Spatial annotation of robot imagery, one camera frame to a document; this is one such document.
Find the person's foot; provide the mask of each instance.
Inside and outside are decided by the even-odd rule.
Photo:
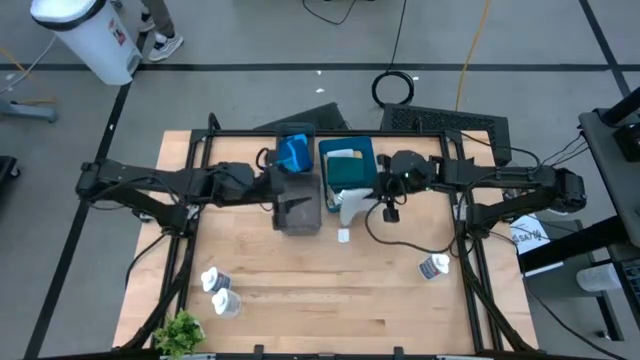
[[[142,20],[142,25],[138,27],[138,32],[140,33],[147,33],[151,31],[154,27],[156,27],[156,24],[153,22],[153,18],[151,17],[151,14],[149,14],[148,12],[142,12],[142,14],[140,15],[140,20]]]
[[[172,37],[166,37],[160,33],[156,33],[156,43],[153,45],[153,49],[149,53],[149,60],[160,61],[168,58],[173,54],[184,39],[179,34],[173,34]]]

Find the concrete floor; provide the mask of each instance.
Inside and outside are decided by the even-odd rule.
[[[120,12],[135,37],[140,5],[125,0]],[[185,45],[169,64],[385,63],[391,58],[402,2],[359,1],[341,27],[309,15],[300,1],[167,0]],[[640,64],[633,0],[589,1],[620,64]],[[340,18],[346,0],[310,1],[318,12]],[[409,0],[397,63],[460,64],[469,49],[483,2]],[[29,17],[29,4],[5,0],[0,47],[22,63],[35,59],[51,34]],[[146,43],[144,52],[151,47]],[[475,64],[606,64],[577,0],[494,0],[473,57]],[[44,64],[79,64],[57,42]],[[12,70],[0,57],[0,87]],[[335,101],[357,129],[378,128],[382,111],[370,97],[378,71],[140,71],[131,85],[109,157],[153,166],[168,129],[204,127],[214,111],[224,128],[248,129]],[[414,105],[453,109],[457,71],[410,71],[419,77]],[[0,207],[0,359],[24,356],[78,201],[73,187],[82,161],[93,159],[112,112],[117,87],[88,71],[35,71],[3,94],[10,100],[55,96],[56,124],[3,119],[0,154],[19,158],[23,176]],[[625,73],[640,86],[640,73]],[[318,88],[325,92],[316,93]],[[404,95],[385,80],[381,96]],[[611,71],[471,71],[460,110],[509,118],[514,146],[546,157],[577,135],[577,115],[621,98]],[[526,159],[515,157],[518,164]],[[604,185],[587,153],[567,167],[585,178],[588,207],[575,217],[588,225],[613,214]],[[41,356],[109,349],[123,298],[125,269],[133,257],[139,223],[126,211],[91,211],[45,338]],[[640,334],[621,293],[612,292],[627,337],[595,338],[604,325],[592,299],[550,299],[549,305],[579,333],[631,358]],[[566,333],[535,301],[531,310],[542,349],[600,357]]]

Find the wooden tabletop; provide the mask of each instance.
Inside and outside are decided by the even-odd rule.
[[[488,141],[484,132],[470,134]],[[187,131],[165,133],[159,169],[184,167],[189,136]],[[440,155],[437,139],[375,137],[372,141],[377,154],[410,149],[425,157]],[[273,146],[273,138],[217,137],[211,164],[253,164],[260,148]],[[489,147],[465,141],[464,148],[467,157],[476,158],[476,164],[493,165]],[[164,194],[154,196],[168,201]],[[501,201],[497,189],[476,189],[474,196],[479,203]],[[372,214],[371,227],[382,239],[440,249],[453,236],[449,206],[442,193],[411,195],[399,208],[399,224],[384,223],[380,207]],[[389,354],[394,346],[404,347],[408,354],[473,353],[456,259],[448,275],[426,281],[417,269],[425,254],[374,242],[364,229],[363,215],[354,219],[347,244],[337,240],[337,214],[323,209],[322,221],[316,236],[287,237],[272,230],[270,214],[258,205],[206,207],[187,300],[187,310],[200,321],[207,336],[198,352],[249,353],[255,344],[263,344],[268,353]],[[494,231],[510,236],[504,224]],[[157,225],[143,224],[137,252],[158,234]],[[114,346],[129,340],[157,304],[168,244],[158,246],[132,271]],[[495,303],[525,341],[537,346],[515,248],[497,236],[485,239],[484,247]],[[238,317],[219,318],[211,294],[203,292],[200,274],[211,266],[230,273],[233,290],[242,296]],[[477,304],[484,346],[491,348],[486,313],[479,301]]]

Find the black cable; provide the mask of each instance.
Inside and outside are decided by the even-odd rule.
[[[262,153],[264,153],[264,157],[263,157],[263,162],[264,165],[260,165],[260,157],[262,155]],[[256,167],[262,171],[264,171],[264,169],[266,169],[266,165],[267,165],[267,156],[269,155],[269,148],[262,148],[260,149],[260,151],[258,151],[258,154],[256,155]]]
[[[589,146],[587,146],[586,148],[584,148],[584,149],[580,150],[580,152],[578,152],[577,154],[575,154],[575,155],[573,155],[573,156],[570,156],[570,157],[568,157],[568,158],[566,158],[566,159],[564,159],[564,160],[562,160],[562,161],[559,161],[559,162],[557,162],[557,163],[553,164],[553,166],[558,166],[558,165],[560,165],[560,164],[562,164],[562,163],[565,163],[565,162],[567,162],[567,161],[569,161],[569,160],[573,159],[574,157],[576,157],[576,156],[578,156],[578,155],[582,154],[583,152],[585,152],[585,151],[587,151],[587,150],[589,150]]]
[[[320,19],[320,20],[322,20],[322,21],[324,21],[324,22],[327,22],[327,23],[329,23],[329,24],[331,24],[331,25],[336,25],[336,26],[342,25],[342,23],[344,23],[344,22],[345,22],[345,20],[347,20],[347,18],[349,17],[349,14],[351,13],[351,9],[353,9],[353,6],[354,6],[355,4],[356,4],[356,0],[353,0],[353,1],[351,2],[351,5],[349,6],[349,10],[347,10],[347,13],[344,15],[344,18],[343,18],[342,20],[340,20],[340,21],[337,21],[337,22],[336,22],[336,21],[329,20],[329,19],[327,19],[327,18],[324,18],[324,17],[322,17],[322,16],[320,16],[320,15],[318,15],[318,14],[314,13],[314,12],[313,12],[311,9],[309,9],[309,7],[307,6],[307,0],[302,0],[302,6],[304,6],[304,8],[305,8],[305,9],[306,9],[306,10],[307,10],[311,15],[313,15],[313,16],[315,16],[315,17],[317,17],[318,19]]]
[[[529,287],[527,286],[527,281],[526,279],[522,279],[522,284],[524,285],[524,289],[527,291],[527,293],[529,293],[529,295],[531,295],[534,299],[536,299],[538,301],[538,303],[540,303],[540,305],[542,305],[542,307],[547,310],[547,312],[549,313],[549,315],[551,315],[551,317],[558,322],[558,324],[560,326],[562,326],[565,330],[567,330],[569,333],[571,333],[571,335],[575,336],[576,338],[580,339],[582,342],[584,342],[585,344],[589,345],[590,347],[592,347],[593,349],[613,358],[616,360],[626,360],[625,358],[623,358],[620,355],[614,354],[604,348],[601,348],[600,346],[592,343],[591,341],[589,341],[587,338],[585,338],[584,336],[578,334],[577,331],[573,330],[572,328],[570,328],[567,324],[564,323],[564,321],[562,321],[558,315],[556,315],[553,311],[551,311],[551,309],[549,308],[549,306],[547,306],[547,304],[545,304],[544,302],[542,302],[542,300],[540,300],[540,298],[538,297],[538,295],[534,294],[533,291],[531,291],[529,289]]]
[[[158,243],[160,241],[162,241],[162,239],[165,238],[165,236],[167,236],[167,234],[162,234],[160,235],[159,238],[157,238],[156,240],[154,240],[151,244],[149,244],[149,246],[147,246],[146,248],[144,248],[144,250],[142,250],[140,252],[140,254],[136,255],[135,258],[133,258],[133,261],[131,261],[131,264],[129,265],[129,268],[127,269],[127,275],[124,278],[124,288],[127,288],[127,285],[129,284],[129,276],[131,275],[131,270],[133,270],[133,267],[136,265],[136,263],[138,262],[138,260],[140,260],[140,258],[142,256],[144,256],[144,254],[146,254],[147,252],[149,252],[149,250],[153,249],[154,246],[158,245]]]
[[[391,62],[389,63],[389,66],[387,66],[387,69],[385,70],[385,72],[378,75],[375,78],[375,80],[373,80],[373,84],[371,84],[371,96],[373,97],[373,101],[375,101],[376,104],[378,104],[378,106],[380,106],[383,109],[384,109],[385,103],[383,103],[378,97],[378,84],[380,83],[380,80],[382,80],[387,76],[398,77],[404,80],[404,82],[407,83],[407,86],[409,87],[409,93],[407,94],[407,97],[404,100],[399,102],[400,105],[410,104],[415,94],[415,84],[413,83],[413,79],[411,78],[411,76],[409,76],[407,73],[404,73],[402,71],[390,71],[391,67],[393,66],[393,63],[396,60],[396,53],[398,51],[398,43],[400,42],[400,34],[402,32],[402,23],[404,22],[404,13],[406,8],[407,8],[407,0],[404,0],[404,3],[402,5],[402,15],[400,15],[400,25],[398,26],[398,33],[396,34],[396,43],[393,46],[393,55],[391,56]]]
[[[391,181],[393,181],[394,178],[390,178],[389,180],[387,180],[387,189],[389,189],[389,184],[391,183]],[[404,182],[402,180],[398,180],[398,182],[400,183],[400,188],[402,189],[402,196],[403,196],[403,201],[400,202],[398,200],[396,200],[396,197],[393,197],[393,202],[402,206],[404,204],[407,203],[407,200],[409,200],[409,198],[407,197],[407,188],[404,186]]]
[[[575,147],[575,149],[569,151],[566,154],[563,154],[560,158],[558,158],[558,160],[556,160],[553,164],[551,164],[551,166],[556,166],[559,162],[564,162],[564,159],[566,159],[566,156],[571,156],[575,154],[578,150],[580,150],[580,147],[586,143],[587,143],[586,141],[581,142],[580,144],[578,144],[578,146]]]
[[[260,205],[260,207],[262,208],[262,210],[266,211],[266,212],[271,212],[271,210],[273,210],[273,205],[271,205],[271,209],[267,209],[266,207],[264,207],[264,204],[260,203],[258,204]]]
[[[464,136],[464,137],[466,137],[466,138],[468,138],[470,140],[473,140],[473,141],[475,141],[477,143],[480,143],[482,145],[486,145],[486,146],[491,147],[490,143],[484,142],[484,141],[482,141],[480,139],[476,139],[471,135],[465,134],[464,132],[460,131],[459,129],[448,129],[448,130],[460,132],[460,135],[462,135],[462,136]],[[495,145],[495,147],[498,148],[498,149],[509,149],[511,151],[515,151],[515,152],[519,152],[519,153],[531,156],[536,161],[536,168],[535,168],[534,171],[537,171],[540,168],[540,166],[542,166],[542,164],[544,163],[544,162],[540,162],[540,158],[538,157],[538,155],[534,154],[533,152],[531,152],[529,150],[525,150],[525,149],[521,149],[521,148],[517,148],[517,147],[513,147],[513,146],[504,146],[504,145]]]
[[[375,203],[370,209],[369,211],[367,211],[367,215],[364,218],[364,227],[367,229],[367,232],[369,233],[369,236],[371,236],[371,238],[373,240],[375,240],[376,242],[383,244],[383,245],[401,245],[401,246],[407,246],[410,247],[412,249],[418,250],[418,251],[422,251],[423,253],[427,253],[427,254],[443,254],[445,252],[447,252],[450,248],[450,245],[448,245],[447,247],[445,247],[442,250],[431,250],[431,249],[426,249],[423,248],[421,246],[418,246],[416,244],[412,244],[412,243],[408,243],[408,242],[404,242],[404,241],[385,241],[385,240],[381,240],[380,238],[378,238],[377,236],[375,236],[373,234],[373,232],[371,231],[371,227],[369,227],[369,218],[371,217],[371,213],[373,212],[373,210],[375,210],[375,208],[377,208],[378,206],[380,206],[381,204],[383,204],[383,201],[380,200],[377,203]]]
[[[575,233],[575,232],[576,232],[575,230],[571,230],[571,229],[566,228],[566,227],[564,227],[564,226],[556,225],[556,224],[550,223],[550,222],[548,222],[548,221],[546,221],[546,220],[540,220],[539,218],[537,218],[537,217],[535,217],[535,216],[531,216],[531,215],[525,215],[525,216],[526,216],[526,217],[530,217],[530,218],[532,218],[532,219],[534,219],[534,220],[538,220],[540,223],[545,224],[545,225],[547,225],[547,226],[550,226],[550,227],[554,227],[554,228],[556,228],[556,229],[561,229],[561,230],[567,231],[567,232],[569,232],[569,233],[571,233],[571,234],[573,234],[573,233]]]
[[[582,134],[578,134],[578,137],[576,137],[573,141],[571,141],[570,143],[567,144],[567,146],[565,146],[564,148],[562,148],[562,150],[556,152],[555,154],[549,156],[548,158],[544,159],[542,161],[542,163],[546,163],[547,161],[553,159],[554,157],[558,156],[559,154],[565,152],[571,145],[573,145],[576,141],[580,140],[580,138],[582,137]]]

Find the white trash can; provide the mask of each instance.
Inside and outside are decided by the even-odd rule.
[[[52,30],[108,85],[131,82],[142,55],[107,0],[33,0],[31,16]]]

